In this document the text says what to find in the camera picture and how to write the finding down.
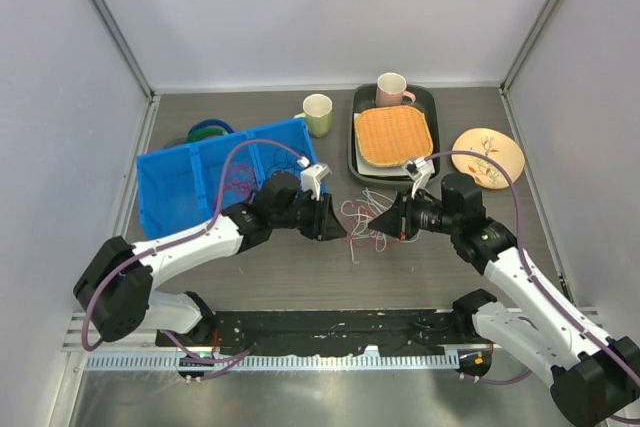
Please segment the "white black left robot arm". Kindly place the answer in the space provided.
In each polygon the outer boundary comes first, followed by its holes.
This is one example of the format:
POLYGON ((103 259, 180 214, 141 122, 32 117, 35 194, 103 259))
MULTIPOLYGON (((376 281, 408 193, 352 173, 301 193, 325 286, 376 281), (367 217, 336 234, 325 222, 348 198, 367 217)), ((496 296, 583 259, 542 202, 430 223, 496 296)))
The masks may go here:
POLYGON ((212 341, 217 317, 193 292, 168 294, 160 286, 206 262, 239 255, 267 242, 273 231, 293 229, 315 241, 342 239, 345 229, 321 185, 330 170, 313 164, 300 175, 272 174, 248 201, 230 205, 210 221, 135 244, 112 237, 100 247, 73 288, 85 312, 81 342, 92 351, 139 329, 153 330, 156 343, 203 346, 212 341))

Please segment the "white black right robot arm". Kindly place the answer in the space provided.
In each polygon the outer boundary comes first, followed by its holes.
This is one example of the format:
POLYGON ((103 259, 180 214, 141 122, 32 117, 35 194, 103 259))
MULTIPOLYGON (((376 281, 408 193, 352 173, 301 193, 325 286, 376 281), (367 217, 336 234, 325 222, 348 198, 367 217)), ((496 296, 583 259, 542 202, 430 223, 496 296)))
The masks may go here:
POLYGON ((453 333, 504 348, 548 387, 572 425, 594 426, 638 400, 638 345, 613 338, 550 283, 509 229, 487 215, 471 176, 446 175, 438 200, 422 189, 400 193, 369 226, 394 238, 447 235, 457 255, 521 310, 478 289, 454 302, 453 333))

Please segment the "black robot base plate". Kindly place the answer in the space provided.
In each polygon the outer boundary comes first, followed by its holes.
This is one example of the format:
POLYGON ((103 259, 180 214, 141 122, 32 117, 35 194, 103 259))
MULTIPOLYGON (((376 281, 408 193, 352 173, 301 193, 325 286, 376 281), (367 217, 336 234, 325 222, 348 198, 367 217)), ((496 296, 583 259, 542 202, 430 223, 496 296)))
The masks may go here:
POLYGON ((436 309, 331 311, 219 311, 202 334, 178 337, 188 347, 220 348, 224 355, 360 356, 368 346, 383 357, 441 354, 449 345, 483 345, 471 320, 436 309))

